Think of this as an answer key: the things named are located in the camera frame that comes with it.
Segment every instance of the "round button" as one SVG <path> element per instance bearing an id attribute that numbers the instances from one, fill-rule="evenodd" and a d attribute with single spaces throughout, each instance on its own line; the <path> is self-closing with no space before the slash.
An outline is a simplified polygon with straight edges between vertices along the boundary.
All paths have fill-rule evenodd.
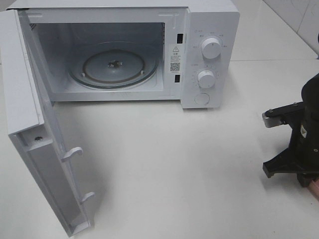
<path id="1" fill-rule="evenodd" d="M 221 44 L 215 37 L 210 37 L 201 44 L 203 56 L 207 59 L 214 59 L 220 55 Z"/>
<path id="2" fill-rule="evenodd" d="M 198 84 L 201 88 L 207 89 L 214 86 L 216 78 L 211 71 L 202 71 L 197 76 Z"/>
<path id="3" fill-rule="evenodd" d="M 209 103 L 210 97 L 206 93 L 200 93 L 197 96 L 195 96 L 195 102 L 198 105 L 204 106 Z"/>

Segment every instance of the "control knob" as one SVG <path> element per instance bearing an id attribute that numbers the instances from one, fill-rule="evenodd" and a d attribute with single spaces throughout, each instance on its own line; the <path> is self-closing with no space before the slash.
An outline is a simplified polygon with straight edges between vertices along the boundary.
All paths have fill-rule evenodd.
<path id="1" fill-rule="evenodd" d="M 208 70 L 200 72 L 197 76 L 197 80 L 199 86 L 204 89 L 213 87 L 216 82 L 214 73 Z"/>
<path id="2" fill-rule="evenodd" d="M 201 44 L 201 51 L 206 59 L 214 59 L 220 55 L 221 43 L 215 37 L 210 37 Z"/>

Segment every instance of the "microwave top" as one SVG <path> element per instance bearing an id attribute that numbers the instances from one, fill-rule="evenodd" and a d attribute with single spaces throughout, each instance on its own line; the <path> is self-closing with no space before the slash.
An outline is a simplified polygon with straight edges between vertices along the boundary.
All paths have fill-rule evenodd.
<path id="1" fill-rule="evenodd" d="M 238 11 L 231 0 L 17 0 L 8 9 L 92 7 L 187 7 L 191 12 Z"/>

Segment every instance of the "table surface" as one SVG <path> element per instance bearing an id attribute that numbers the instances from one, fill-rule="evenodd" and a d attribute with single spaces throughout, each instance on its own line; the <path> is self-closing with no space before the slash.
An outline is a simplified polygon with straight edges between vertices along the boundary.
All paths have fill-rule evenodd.
<path id="1" fill-rule="evenodd" d="M 179 101 L 55 104 L 67 147 L 84 149 L 72 160 L 81 191 L 96 192 L 86 203 L 95 226 L 74 238 L 318 238 L 319 202 L 295 175 L 268 179 L 262 170 L 288 146 L 291 130 L 265 128 L 261 114 L 301 101 L 319 61 L 279 18 L 273 26 L 262 21 L 275 15 L 257 0 L 239 4 L 238 40 L 253 6 L 260 19 L 246 21 L 256 41 L 236 43 L 218 109 L 182 110 Z M 282 46 L 263 51 L 256 29 L 270 44 L 279 34 Z M 0 94 L 0 238 L 66 239 L 6 135 L 3 101 Z"/>

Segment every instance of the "warning label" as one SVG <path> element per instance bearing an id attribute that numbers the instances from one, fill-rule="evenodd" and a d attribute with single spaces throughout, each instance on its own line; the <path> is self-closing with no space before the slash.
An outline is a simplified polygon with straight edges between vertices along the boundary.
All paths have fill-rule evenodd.
<path id="1" fill-rule="evenodd" d="M 169 46 L 169 71 L 179 74 L 184 59 L 184 46 L 172 44 Z"/>

